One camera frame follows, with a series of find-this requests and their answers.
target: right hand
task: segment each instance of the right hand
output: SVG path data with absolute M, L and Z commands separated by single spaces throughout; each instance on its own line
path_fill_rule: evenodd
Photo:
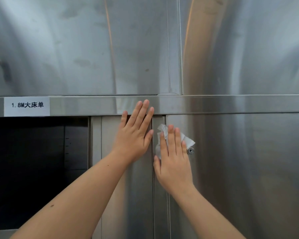
M 168 126 L 168 148 L 164 133 L 161 133 L 161 163 L 154 157 L 154 170 L 163 188 L 174 198 L 192 189 L 193 176 L 187 155 L 186 143 L 181 141 L 180 129 Z

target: label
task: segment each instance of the label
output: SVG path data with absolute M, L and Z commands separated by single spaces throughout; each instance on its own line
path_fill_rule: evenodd
M 4 97 L 5 117 L 48 117 L 50 97 L 48 96 L 8 96 Z

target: hand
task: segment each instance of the hand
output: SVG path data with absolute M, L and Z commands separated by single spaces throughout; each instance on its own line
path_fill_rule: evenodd
M 139 101 L 127 123 L 127 111 L 122 114 L 112 151 L 126 158 L 128 162 L 139 159 L 151 143 L 154 131 L 150 130 L 147 134 L 146 131 L 154 114 L 153 107 L 149 109 L 144 119 L 149 104 L 148 100 L 144 103 Z
M 161 163 L 154 157 L 154 170 L 158 181 L 174 198 L 194 187 L 192 170 L 187 155 L 187 146 L 181 142 L 180 130 L 168 126 L 168 148 L 164 133 L 161 133 Z

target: left hand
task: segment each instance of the left hand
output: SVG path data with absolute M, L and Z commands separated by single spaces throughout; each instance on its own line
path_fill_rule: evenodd
M 127 123 L 127 111 L 122 114 L 112 151 L 126 158 L 128 162 L 138 160 L 151 143 L 154 130 L 150 130 L 147 134 L 146 131 L 153 117 L 154 108 L 151 107 L 146 115 L 149 104 L 148 100 L 144 103 L 139 101 Z

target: round lock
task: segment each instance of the round lock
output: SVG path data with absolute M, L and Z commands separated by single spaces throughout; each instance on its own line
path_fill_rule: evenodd
M 187 154 L 193 154 L 194 153 L 194 149 L 193 148 L 188 148 L 187 149 Z

